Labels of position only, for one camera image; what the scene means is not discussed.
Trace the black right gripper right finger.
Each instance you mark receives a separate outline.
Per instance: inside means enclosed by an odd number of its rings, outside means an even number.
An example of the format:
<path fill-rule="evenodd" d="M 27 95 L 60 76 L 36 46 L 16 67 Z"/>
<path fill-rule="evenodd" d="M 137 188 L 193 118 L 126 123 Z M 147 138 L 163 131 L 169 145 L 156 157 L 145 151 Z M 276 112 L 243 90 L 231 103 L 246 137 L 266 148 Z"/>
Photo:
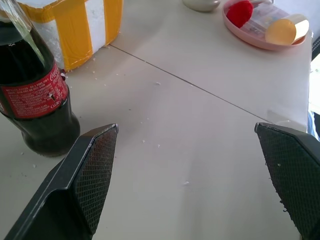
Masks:
<path fill-rule="evenodd" d="M 320 240 L 320 142 L 312 135 L 258 122 L 270 179 L 301 240 Z"/>

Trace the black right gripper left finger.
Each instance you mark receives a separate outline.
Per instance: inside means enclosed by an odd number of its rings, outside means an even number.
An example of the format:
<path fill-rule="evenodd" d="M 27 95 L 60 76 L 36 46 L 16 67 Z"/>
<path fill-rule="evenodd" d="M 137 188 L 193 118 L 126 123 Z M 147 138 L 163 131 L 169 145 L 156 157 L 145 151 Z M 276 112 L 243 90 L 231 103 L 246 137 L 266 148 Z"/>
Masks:
<path fill-rule="evenodd" d="M 117 124 L 92 129 L 45 177 L 4 240 L 92 240 L 109 190 Z"/>

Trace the glass cola bottle red label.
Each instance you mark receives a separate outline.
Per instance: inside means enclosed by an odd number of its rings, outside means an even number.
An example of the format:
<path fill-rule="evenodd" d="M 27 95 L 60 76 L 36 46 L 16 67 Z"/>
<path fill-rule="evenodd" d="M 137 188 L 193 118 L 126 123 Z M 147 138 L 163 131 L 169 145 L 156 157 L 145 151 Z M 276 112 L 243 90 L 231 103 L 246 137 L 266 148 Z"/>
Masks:
<path fill-rule="evenodd" d="M 0 0 L 0 113 L 42 156 L 66 154 L 80 135 L 65 76 L 17 0 Z"/>

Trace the white foam box yellow tape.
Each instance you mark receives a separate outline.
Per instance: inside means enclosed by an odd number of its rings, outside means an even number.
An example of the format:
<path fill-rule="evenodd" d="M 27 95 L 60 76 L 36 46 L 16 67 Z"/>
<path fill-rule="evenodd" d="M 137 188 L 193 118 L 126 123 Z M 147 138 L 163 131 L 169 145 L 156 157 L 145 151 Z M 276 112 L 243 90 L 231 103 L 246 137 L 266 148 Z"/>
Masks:
<path fill-rule="evenodd" d="M 66 71 L 108 46 L 121 28 L 124 0 L 17 0 Z"/>

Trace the black object at table edge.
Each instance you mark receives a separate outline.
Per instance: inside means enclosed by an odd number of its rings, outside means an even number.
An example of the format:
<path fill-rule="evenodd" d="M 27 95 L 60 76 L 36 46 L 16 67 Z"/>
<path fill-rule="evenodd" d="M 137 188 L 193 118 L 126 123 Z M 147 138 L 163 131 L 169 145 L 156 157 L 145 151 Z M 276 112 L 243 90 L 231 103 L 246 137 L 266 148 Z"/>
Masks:
<path fill-rule="evenodd" d="M 312 44 L 312 56 L 313 61 L 320 54 L 320 36 Z"/>

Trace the pink oval plate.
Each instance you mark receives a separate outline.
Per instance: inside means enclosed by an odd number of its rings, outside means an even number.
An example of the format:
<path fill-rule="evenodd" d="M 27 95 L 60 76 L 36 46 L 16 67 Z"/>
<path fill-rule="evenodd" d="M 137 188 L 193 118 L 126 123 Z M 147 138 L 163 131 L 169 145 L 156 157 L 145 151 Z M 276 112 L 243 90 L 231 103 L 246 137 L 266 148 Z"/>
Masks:
<path fill-rule="evenodd" d="M 228 0 L 222 9 L 228 30 L 257 48 L 284 51 L 301 45 L 310 30 L 302 14 L 288 14 L 274 0 Z"/>

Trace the clear tube yellow cap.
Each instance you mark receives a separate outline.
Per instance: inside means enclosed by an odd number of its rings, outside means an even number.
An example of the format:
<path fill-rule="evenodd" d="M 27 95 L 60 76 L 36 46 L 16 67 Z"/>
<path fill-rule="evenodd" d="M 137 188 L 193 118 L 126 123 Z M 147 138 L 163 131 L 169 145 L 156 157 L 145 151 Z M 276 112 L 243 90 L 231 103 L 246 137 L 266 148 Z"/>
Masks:
<path fill-rule="evenodd" d="M 310 28 L 302 14 L 288 14 L 270 1 L 253 3 L 253 13 L 241 30 L 264 42 L 290 46 L 304 37 Z"/>

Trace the red fuzzy ball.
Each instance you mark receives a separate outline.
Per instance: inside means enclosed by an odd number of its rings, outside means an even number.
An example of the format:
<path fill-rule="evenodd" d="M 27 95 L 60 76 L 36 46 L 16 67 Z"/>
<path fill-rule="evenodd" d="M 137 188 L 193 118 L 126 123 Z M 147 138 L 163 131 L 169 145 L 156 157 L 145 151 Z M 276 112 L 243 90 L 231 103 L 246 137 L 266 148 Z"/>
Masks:
<path fill-rule="evenodd" d="M 226 17 L 240 29 L 250 20 L 253 8 L 253 4 L 249 0 L 241 0 L 229 7 Z"/>

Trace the beige round bowl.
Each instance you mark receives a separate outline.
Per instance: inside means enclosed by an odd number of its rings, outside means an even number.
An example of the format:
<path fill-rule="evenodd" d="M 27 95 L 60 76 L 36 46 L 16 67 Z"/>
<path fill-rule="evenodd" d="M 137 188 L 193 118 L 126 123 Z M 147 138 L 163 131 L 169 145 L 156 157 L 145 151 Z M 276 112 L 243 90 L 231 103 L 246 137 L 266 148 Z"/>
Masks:
<path fill-rule="evenodd" d="M 183 4 L 196 12 L 210 13 L 221 3 L 221 0 L 182 0 Z"/>

